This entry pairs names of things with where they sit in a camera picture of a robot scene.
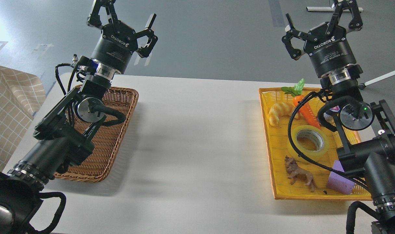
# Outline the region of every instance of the brown wicker basket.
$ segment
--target brown wicker basket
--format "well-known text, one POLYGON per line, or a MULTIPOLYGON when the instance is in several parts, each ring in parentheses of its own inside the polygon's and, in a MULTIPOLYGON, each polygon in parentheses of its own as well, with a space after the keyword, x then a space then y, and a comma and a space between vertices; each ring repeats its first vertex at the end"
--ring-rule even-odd
MULTIPOLYGON (((93 153, 80 166, 70 166, 66 173, 55 173, 55 177, 82 182, 104 180, 109 175, 115 161, 137 100, 138 92, 136 90, 111 87, 105 93, 102 101, 105 106, 124 113, 126 115, 125 122, 114 126, 101 126, 92 139, 92 143, 95 145, 93 153)), ((114 116, 107 115, 105 121, 114 119, 116 119, 114 116)), ((78 132, 83 132, 89 125, 90 123, 79 119, 75 120, 75 129, 78 132)))

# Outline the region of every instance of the gray floor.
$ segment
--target gray floor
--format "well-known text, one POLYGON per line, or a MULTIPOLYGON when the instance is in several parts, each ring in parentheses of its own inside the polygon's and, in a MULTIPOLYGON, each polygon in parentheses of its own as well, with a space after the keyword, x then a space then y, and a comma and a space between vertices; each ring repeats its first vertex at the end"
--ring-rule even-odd
MULTIPOLYGON (((395 70, 395 0, 358 0, 358 5, 364 8, 364 27, 347 38, 364 70, 363 83, 395 70)), ((0 1, 0 65, 39 76, 49 90, 55 65, 71 62, 74 53, 92 53, 100 31, 85 24, 91 6, 91 0, 0 1)), ((118 0, 115 6, 118 18, 136 31, 157 14, 159 41, 150 64, 144 66, 143 59, 134 65, 135 55, 125 74, 319 83, 310 59, 290 59, 281 37, 287 12, 301 31, 328 21, 331 13, 305 9, 327 7, 328 0, 118 0)), ((101 15, 106 22, 104 10, 101 15)), ((340 25, 349 20, 345 13, 340 25)), ((302 42, 294 45, 302 47, 302 42)), ((395 114, 395 77, 367 87, 363 97, 367 102, 386 99, 395 114)))

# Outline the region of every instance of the yellow plastic tray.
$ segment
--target yellow plastic tray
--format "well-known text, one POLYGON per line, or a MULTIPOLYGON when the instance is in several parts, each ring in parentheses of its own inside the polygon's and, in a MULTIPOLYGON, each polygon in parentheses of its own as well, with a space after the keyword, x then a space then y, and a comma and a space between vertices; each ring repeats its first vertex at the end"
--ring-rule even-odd
MULTIPOLYGON (((307 95, 311 91, 318 91, 317 88, 304 88, 303 95, 307 95)), ((282 116, 279 121, 279 126, 271 126, 268 122, 267 116, 269 109, 276 102, 287 102, 292 104, 292 96, 284 94, 281 88, 260 88, 260 102, 262 117, 264 122, 265 139, 267 143, 267 155, 270 168, 271 185, 276 200, 291 199, 291 200, 366 200, 370 201, 370 194, 359 185, 355 185, 352 194, 346 195, 331 188, 327 188, 326 184, 330 172, 313 164, 298 163, 300 167, 313 173, 314 180, 318 188, 314 192, 304 185, 305 181, 297 180, 294 185, 290 185, 290 179, 287 179, 287 172, 285 167, 285 156, 289 155, 287 151, 287 127, 289 116, 282 116)), ((324 105, 320 99, 314 98, 309 101, 312 111, 317 113, 324 105)), ((303 117, 293 121, 293 127, 307 124, 303 117)), ((338 159, 336 149, 342 147, 342 142, 337 132, 322 127, 321 130, 328 137, 330 142, 329 150, 321 157, 319 163, 328 167, 332 167, 335 160, 338 159)), ((346 136, 352 144, 361 142, 359 135, 355 131, 345 129, 346 136)))

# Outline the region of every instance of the robotiq logo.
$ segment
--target robotiq logo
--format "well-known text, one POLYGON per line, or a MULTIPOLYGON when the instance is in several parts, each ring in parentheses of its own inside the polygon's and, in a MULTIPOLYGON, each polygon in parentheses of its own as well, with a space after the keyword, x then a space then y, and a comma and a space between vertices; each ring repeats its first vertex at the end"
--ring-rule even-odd
POLYGON ((114 35, 112 35, 112 34, 111 34, 111 38, 114 39, 114 40, 116 40, 118 43, 123 44, 125 47, 128 47, 128 46, 129 46, 129 43, 123 42, 122 40, 120 40, 119 38, 117 38, 116 36, 114 36, 114 35))
POLYGON ((325 42, 322 42, 319 45, 315 45, 314 49, 319 49, 320 47, 322 47, 322 46, 324 46, 324 45, 326 45, 328 43, 334 42, 334 41, 335 41, 335 36, 332 36, 329 40, 327 40, 325 42))

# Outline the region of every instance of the orange carrot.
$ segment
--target orange carrot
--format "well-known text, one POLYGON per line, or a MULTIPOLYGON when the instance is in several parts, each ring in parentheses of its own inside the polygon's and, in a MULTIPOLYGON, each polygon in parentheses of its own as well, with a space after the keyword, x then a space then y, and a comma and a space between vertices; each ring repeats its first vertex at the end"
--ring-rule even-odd
MULTIPOLYGON (((304 98, 304 96, 301 94, 303 87, 304 79, 301 79, 294 87, 281 87, 281 90, 285 92, 285 94, 291 94, 291 96, 293 96, 293 104, 296 107, 304 98)), ((308 102, 300 108, 300 113, 311 126, 315 126, 320 129, 319 121, 313 114, 308 102)))
MULTIPOLYGON (((298 95, 293 97, 293 105, 296 107, 299 102, 304 98, 303 95, 298 95)), ((313 114, 312 108, 310 107, 309 103, 307 102, 300 108, 300 113, 303 115, 305 120, 311 125, 315 126, 318 129, 320 129, 320 124, 317 121, 316 116, 313 114)))

